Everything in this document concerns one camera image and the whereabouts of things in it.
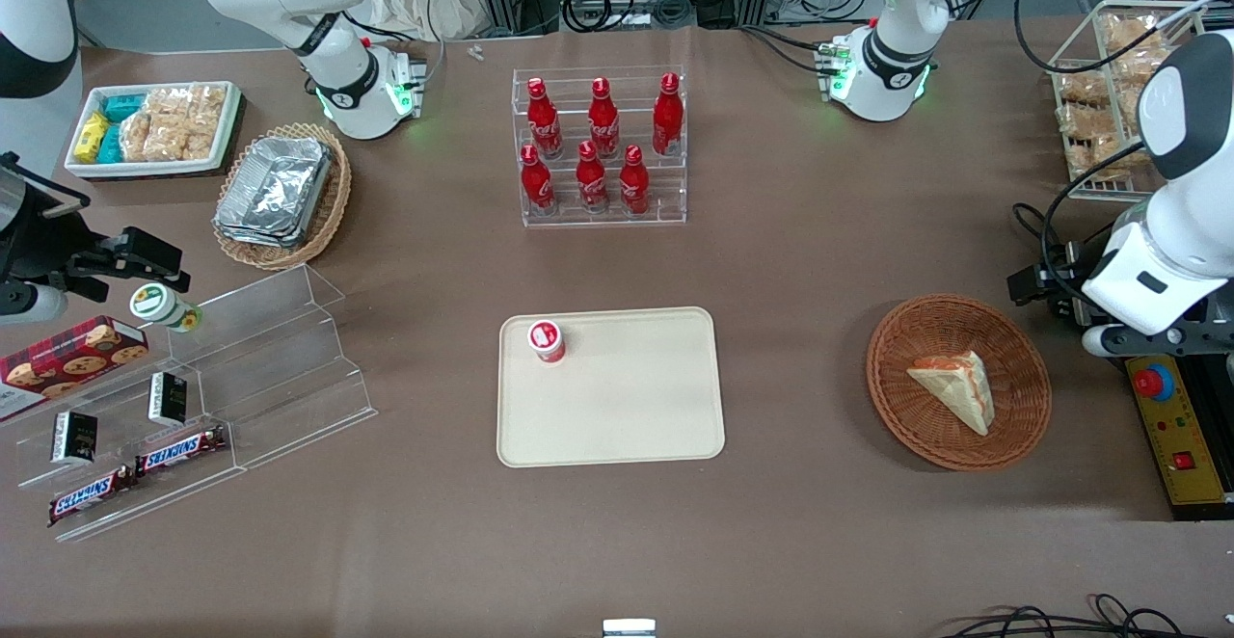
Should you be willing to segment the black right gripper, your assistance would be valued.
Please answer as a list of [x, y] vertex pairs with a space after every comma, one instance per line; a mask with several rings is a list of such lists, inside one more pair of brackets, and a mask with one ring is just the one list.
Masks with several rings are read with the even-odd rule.
[[81, 271], [75, 255], [100, 252], [104, 234], [81, 217], [93, 199], [39, 176], [4, 155], [2, 271], [4, 285], [48, 285], [79, 297], [109, 297], [112, 288], [160, 283], [185, 294], [191, 274], [181, 271], [181, 248], [136, 226], [114, 237], [114, 258], [123, 271]]

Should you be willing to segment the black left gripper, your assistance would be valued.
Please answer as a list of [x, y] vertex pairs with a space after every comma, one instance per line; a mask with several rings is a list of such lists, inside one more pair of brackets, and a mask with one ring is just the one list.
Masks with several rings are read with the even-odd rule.
[[1102, 311], [1083, 294], [1103, 254], [1103, 239], [1043, 242], [1041, 265], [1028, 265], [1008, 276], [1016, 306], [1045, 305], [1053, 317], [1101, 317]]

